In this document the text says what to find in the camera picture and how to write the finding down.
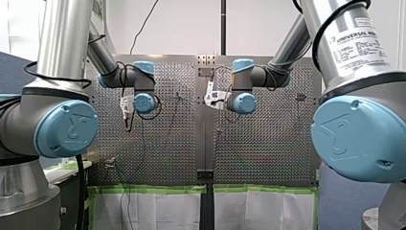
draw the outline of green tape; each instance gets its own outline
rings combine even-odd
[[[89,193],[95,195],[122,194],[124,191],[132,194],[154,194],[154,195],[196,195],[204,194],[205,186],[148,186],[148,185],[114,185],[89,187]]]
[[[88,203],[89,203],[89,230],[93,230],[93,228],[94,228],[95,199],[96,199],[96,195],[93,194],[93,193],[89,193],[89,198],[88,198]]]
[[[313,188],[314,191],[314,215],[313,215],[313,230],[319,229],[319,189]]]
[[[63,170],[77,170],[78,169],[78,163],[72,162],[69,164],[66,164],[62,167]]]
[[[246,192],[264,192],[274,194],[294,194],[294,195],[313,195],[311,188],[296,188],[284,186],[268,185],[214,185],[214,192],[217,194],[232,194]]]

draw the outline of metal frame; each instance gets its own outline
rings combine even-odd
[[[215,140],[215,114],[217,111],[214,109],[211,109],[204,105],[204,95],[205,95],[205,90],[206,90],[206,84],[208,81],[208,77],[199,77],[198,72],[199,68],[215,68],[219,64],[224,64],[228,63],[230,64],[234,59],[236,58],[251,58],[254,60],[255,63],[259,64],[265,64],[271,59],[270,57],[222,57],[222,56],[129,56],[129,55],[124,55],[124,56],[115,56],[115,58],[119,61],[123,61],[126,63],[130,63],[135,60],[148,60],[148,61],[153,61],[155,63],[158,62],[168,62],[168,63],[193,63],[193,68],[195,72],[195,97],[192,99],[192,102],[194,103],[194,120],[195,120],[195,162],[194,162],[194,167],[195,167],[195,180],[194,181],[189,181],[187,184],[213,184],[213,183],[221,183],[222,181],[216,181],[213,179],[214,173],[214,168],[215,168],[215,159],[214,159],[214,140]],[[299,65],[311,65],[312,62],[310,58],[304,58],[298,62]],[[97,72],[93,69],[90,68],[90,70],[87,71],[88,77],[92,80],[95,81],[96,84],[96,76]],[[319,99],[321,95],[321,76],[318,74],[318,72],[314,69],[313,76],[309,76],[309,80],[313,82],[313,88],[312,88],[312,97],[311,100],[314,101],[311,107],[311,110],[314,111],[318,105],[317,105],[317,100]],[[95,102],[95,100],[103,100],[103,99],[98,99],[95,98],[95,96],[92,96],[90,94],[92,103]],[[92,147],[92,149],[89,150],[90,153],[96,153],[97,158],[97,144],[98,141],[95,142],[95,145]],[[320,160],[316,154],[316,152],[313,150],[311,153],[310,157],[310,162],[311,162],[311,178],[308,181],[277,181],[277,182],[269,182],[269,181],[262,181],[262,182],[256,182],[259,184],[274,184],[274,185],[283,185],[283,186],[295,186],[295,187],[309,187],[309,186],[317,186],[317,180],[316,180],[316,170],[320,166]],[[117,181],[110,181],[107,184],[112,184]],[[185,185],[185,182],[176,182],[176,181],[167,181],[165,183],[162,182],[148,182],[148,181],[143,181],[147,182],[148,184],[151,185]],[[234,181],[231,183],[251,183],[253,181]]]

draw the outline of white wall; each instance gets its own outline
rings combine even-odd
[[[107,0],[107,24],[117,53],[129,52],[154,1]],[[389,61],[398,67],[399,54],[403,54],[400,44],[406,43],[400,39],[405,31],[400,30],[399,20],[406,11],[404,5],[404,0],[373,1],[370,9]],[[274,55],[297,15],[291,1],[229,0],[227,55]],[[160,1],[139,36],[135,53],[220,53],[220,0]]]

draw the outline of black cable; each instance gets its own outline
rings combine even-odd
[[[95,39],[93,39],[93,40],[90,40],[89,42],[87,42],[87,44],[92,44],[92,43],[94,43],[94,42],[96,42],[96,41],[98,41],[98,40],[101,40],[101,39],[103,39],[103,38],[105,38],[105,34],[102,34],[102,35],[100,35],[98,38],[95,38]]]
[[[80,83],[85,83],[85,85],[82,88],[87,88],[92,84],[91,80],[87,80],[87,79],[67,79],[67,78],[53,78],[53,77],[48,77],[48,76],[44,76],[38,73],[35,73],[33,71],[30,70],[31,67],[35,66],[37,64],[37,61],[31,62],[29,64],[27,64],[26,66],[24,66],[24,71],[27,74],[30,74],[32,76],[36,76],[40,79],[46,80],[46,81],[69,81],[69,82],[80,82]]]
[[[337,8],[331,16],[328,17],[328,19],[322,24],[320,27],[319,31],[314,37],[313,40],[313,50],[312,50],[312,55],[313,55],[313,62],[316,68],[320,71],[320,64],[319,64],[319,57],[318,57],[318,51],[319,51],[319,45],[320,41],[322,40],[323,35],[325,34],[326,29],[328,26],[339,16],[345,11],[348,7],[358,4],[358,3],[365,3],[366,8],[368,9],[371,6],[371,0],[352,0],[343,6]]]
[[[79,211],[78,211],[78,221],[77,221],[77,230],[83,229],[83,217],[84,217],[84,202],[86,196],[86,184],[85,184],[85,175],[83,160],[81,155],[76,156],[78,162],[78,171],[79,171]]]
[[[217,67],[215,67],[215,69],[212,71],[212,75],[210,76],[210,81],[214,81],[215,72],[216,72],[217,70],[219,70],[219,69],[226,69],[226,70],[229,70],[229,71],[233,71],[230,67],[227,67],[227,66],[224,66],[224,65],[217,66]]]
[[[298,12],[304,13],[302,7],[298,3],[298,0],[293,0],[293,4],[295,5],[295,8],[298,10]]]
[[[152,15],[152,12],[153,12],[153,10],[155,9],[156,4],[158,4],[158,2],[159,2],[159,0],[156,0],[156,1],[155,1],[155,3],[153,4],[151,10],[149,11],[149,14],[148,14],[146,20],[145,20],[144,23],[143,23],[143,26],[141,27],[140,31],[135,35],[135,37],[134,37],[134,42],[132,43],[131,49],[129,50],[129,53],[130,53],[131,55],[132,55],[132,50],[133,50],[134,47],[135,47],[135,43],[137,42],[138,36],[141,34],[141,32],[143,31],[144,27],[146,26],[146,23],[148,22],[149,17]]]

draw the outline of perforated metal panel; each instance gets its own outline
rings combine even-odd
[[[100,131],[95,150],[99,161],[90,173],[92,184],[196,183],[194,76],[192,62],[155,61],[155,92],[162,101],[161,114],[152,121],[136,116],[130,133],[125,131],[119,108],[122,89],[97,86],[94,106]],[[125,91],[133,93],[130,88]],[[106,160],[113,157],[116,167],[106,168]]]
[[[197,70],[231,67],[236,58],[211,57],[209,64],[207,59],[191,56],[118,57],[126,63],[142,59],[155,63],[155,92],[163,109],[155,120],[143,121],[144,132],[136,117],[133,131],[127,133],[119,108],[121,89],[94,89],[101,126],[90,151],[97,156],[91,183],[196,184],[197,170],[214,169],[215,183],[312,185],[319,159],[312,148],[310,124],[321,79],[311,59],[299,62],[288,87],[275,92],[255,89],[257,112],[232,124],[225,114],[230,120],[237,118],[235,114],[213,111],[202,104],[207,78],[198,77]],[[264,64],[270,57],[253,59]],[[87,73],[92,79],[97,76],[93,67]],[[227,90],[230,79],[229,71],[219,70],[216,87]],[[306,99],[298,102],[298,94],[306,95]],[[202,118],[201,112],[207,115]],[[105,162],[113,157],[116,167],[106,168]]]
[[[215,114],[215,183],[315,184],[318,158],[310,125],[320,95],[315,95],[315,87],[321,87],[317,75],[311,62],[302,60],[286,88],[254,89],[259,104],[253,115]],[[229,71],[219,70],[218,88],[227,89],[230,78]],[[298,95],[305,95],[305,100],[298,100]]]

